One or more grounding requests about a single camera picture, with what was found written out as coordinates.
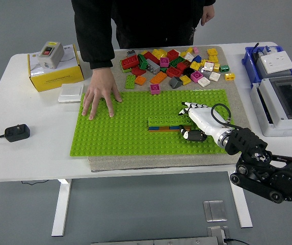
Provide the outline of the person's right hand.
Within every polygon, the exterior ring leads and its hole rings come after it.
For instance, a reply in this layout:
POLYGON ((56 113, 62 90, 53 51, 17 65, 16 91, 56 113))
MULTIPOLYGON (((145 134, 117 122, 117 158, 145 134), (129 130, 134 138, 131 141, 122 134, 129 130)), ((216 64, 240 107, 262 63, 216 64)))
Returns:
POLYGON ((91 106, 89 120, 93 120, 96 116, 99 101, 101 98, 104 98, 109 116, 113 117, 114 107, 111 99, 112 94, 114 95, 116 101, 122 102, 122 98, 111 69, 109 67, 94 69, 91 82, 84 96, 82 116, 87 115, 89 107, 91 106))

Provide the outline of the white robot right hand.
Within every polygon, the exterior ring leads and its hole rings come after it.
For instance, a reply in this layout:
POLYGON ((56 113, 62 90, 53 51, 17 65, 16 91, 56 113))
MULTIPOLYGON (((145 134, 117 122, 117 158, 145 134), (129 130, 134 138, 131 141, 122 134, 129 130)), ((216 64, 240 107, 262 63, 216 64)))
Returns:
POLYGON ((179 115, 187 114, 189 118, 197 125, 198 130, 187 131, 180 125, 180 132, 184 139, 190 141, 204 141, 207 136, 212 136, 215 143, 224 148, 232 128, 223 125, 222 116, 212 107, 204 104, 182 102, 186 108, 182 109, 179 115))

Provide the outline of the person's left hand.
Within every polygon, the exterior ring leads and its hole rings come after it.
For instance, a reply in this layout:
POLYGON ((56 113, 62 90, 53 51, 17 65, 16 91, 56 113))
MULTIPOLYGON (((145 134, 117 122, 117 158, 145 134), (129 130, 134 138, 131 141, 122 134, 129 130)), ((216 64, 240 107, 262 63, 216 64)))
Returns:
POLYGON ((215 9, 213 5, 204 6, 203 7, 203 14, 201 17, 201 25, 204 26, 207 22, 213 19, 215 16, 215 9))

